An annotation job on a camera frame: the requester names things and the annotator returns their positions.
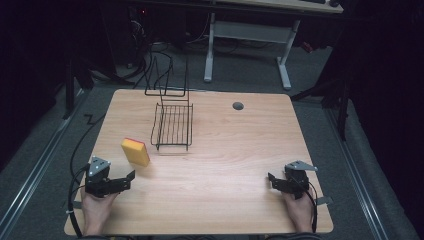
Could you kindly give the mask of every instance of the table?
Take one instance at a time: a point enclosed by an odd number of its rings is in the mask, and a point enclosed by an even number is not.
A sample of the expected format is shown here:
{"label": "table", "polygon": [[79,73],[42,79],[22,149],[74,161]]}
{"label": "table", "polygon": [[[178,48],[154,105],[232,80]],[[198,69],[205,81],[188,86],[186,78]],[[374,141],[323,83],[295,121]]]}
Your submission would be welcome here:
{"label": "table", "polygon": [[[299,0],[214,0],[213,3],[231,3],[231,4],[242,4],[242,5],[254,5],[264,6],[271,8],[282,8],[291,9],[296,11],[312,11],[320,13],[342,13],[343,8],[339,5],[338,7],[331,7],[329,1],[325,4],[311,3]],[[291,83],[287,74],[286,61],[289,56],[290,49],[293,45],[293,41],[296,37],[297,30],[299,28],[300,20],[295,20],[292,27],[275,27],[265,26],[257,24],[246,24],[236,23],[228,21],[215,21],[215,14],[211,14],[211,22],[209,27],[209,45],[208,53],[206,55],[205,64],[205,75],[204,81],[212,81],[213,72],[213,44],[215,37],[226,37],[245,39],[253,41],[263,41],[272,43],[285,44],[284,51],[281,53],[281,57],[278,57],[277,65],[280,71],[281,81],[283,88],[286,90],[291,89]]]}
{"label": "table", "polygon": [[[93,155],[111,162],[110,178],[135,169],[131,189],[116,199],[105,234],[266,234],[293,232],[280,192],[267,173],[282,177],[295,160],[311,164],[290,98],[283,94],[189,92],[192,144],[149,144],[159,97],[142,90],[115,92]],[[244,105],[233,108],[234,102]],[[147,167],[127,161],[125,137],[146,142]],[[315,172],[311,183],[322,196]],[[330,232],[326,205],[318,206],[317,232]],[[76,209],[80,226],[82,212]],[[75,234],[70,221],[67,234]]]}

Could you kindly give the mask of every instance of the rack wire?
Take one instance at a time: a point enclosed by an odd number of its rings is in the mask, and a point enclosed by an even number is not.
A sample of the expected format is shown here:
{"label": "rack wire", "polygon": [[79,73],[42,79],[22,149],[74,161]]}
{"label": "rack wire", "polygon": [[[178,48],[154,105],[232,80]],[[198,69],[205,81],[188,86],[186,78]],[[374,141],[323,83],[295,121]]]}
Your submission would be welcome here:
{"label": "rack wire", "polygon": [[153,65],[156,68],[157,79],[150,86],[151,73],[147,78],[145,94],[159,96],[160,103],[156,104],[155,121],[150,142],[159,150],[161,146],[185,146],[186,150],[192,144],[193,104],[190,104],[188,58],[185,62],[183,86],[170,90],[170,73],[173,73],[173,60],[170,58],[169,68],[159,74],[156,57]]}

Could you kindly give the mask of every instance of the desk leg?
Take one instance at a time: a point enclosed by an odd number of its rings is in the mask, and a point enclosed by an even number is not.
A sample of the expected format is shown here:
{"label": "desk leg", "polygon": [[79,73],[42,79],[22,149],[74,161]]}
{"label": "desk leg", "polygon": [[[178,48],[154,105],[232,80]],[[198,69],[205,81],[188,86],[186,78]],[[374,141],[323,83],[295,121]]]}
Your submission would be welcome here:
{"label": "desk leg", "polygon": [[208,55],[206,56],[205,66],[205,82],[212,81],[212,69],[213,69],[213,40],[215,34],[215,13],[211,13],[211,24],[209,27],[209,48]]}
{"label": "desk leg", "polygon": [[291,89],[289,75],[287,74],[286,61],[290,53],[290,49],[293,45],[294,38],[296,37],[297,29],[299,28],[300,20],[296,20],[293,24],[293,27],[290,31],[286,47],[284,49],[284,54],[282,57],[277,58],[278,69],[280,70],[281,81],[283,82],[283,88],[285,90]]}

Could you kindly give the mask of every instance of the person's left hand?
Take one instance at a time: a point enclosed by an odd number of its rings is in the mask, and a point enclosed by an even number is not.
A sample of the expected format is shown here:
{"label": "person's left hand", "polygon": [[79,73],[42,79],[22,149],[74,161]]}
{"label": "person's left hand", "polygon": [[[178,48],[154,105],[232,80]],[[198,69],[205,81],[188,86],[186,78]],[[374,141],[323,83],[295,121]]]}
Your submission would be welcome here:
{"label": "person's left hand", "polygon": [[119,193],[110,194],[104,198],[95,197],[81,188],[82,211],[84,213],[84,236],[101,235],[103,227],[109,218],[112,204]]}

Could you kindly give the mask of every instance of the hand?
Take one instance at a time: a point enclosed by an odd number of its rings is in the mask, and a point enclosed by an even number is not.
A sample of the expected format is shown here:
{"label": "hand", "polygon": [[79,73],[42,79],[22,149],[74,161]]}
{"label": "hand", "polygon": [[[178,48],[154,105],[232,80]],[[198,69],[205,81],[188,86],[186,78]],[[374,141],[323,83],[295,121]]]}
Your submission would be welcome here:
{"label": "hand", "polygon": [[95,197],[81,188],[82,211],[84,213],[84,236],[101,235],[103,227],[112,210],[112,203],[119,193],[110,194],[104,198]]}
{"label": "hand", "polygon": [[308,195],[303,193],[302,197],[296,200],[294,194],[281,193],[283,194],[289,217],[293,221],[296,231],[312,232],[314,207]]}

